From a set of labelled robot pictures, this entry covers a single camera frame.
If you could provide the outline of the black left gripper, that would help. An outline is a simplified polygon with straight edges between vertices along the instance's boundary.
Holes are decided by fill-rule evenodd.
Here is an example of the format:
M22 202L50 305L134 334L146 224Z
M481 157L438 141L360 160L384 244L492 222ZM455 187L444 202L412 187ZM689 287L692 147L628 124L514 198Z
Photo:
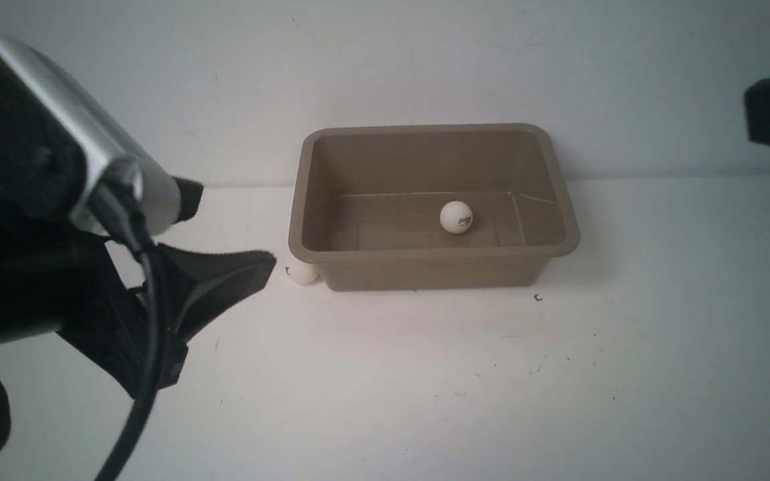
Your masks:
M197 215L205 186L173 177L175 222ZM268 251L197 253L159 244L158 303L173 345L189 343L227 310L265 289ZM146 287L125 287L103 237L23 216L0 186L0 345L55 333L134 397L144 380Z

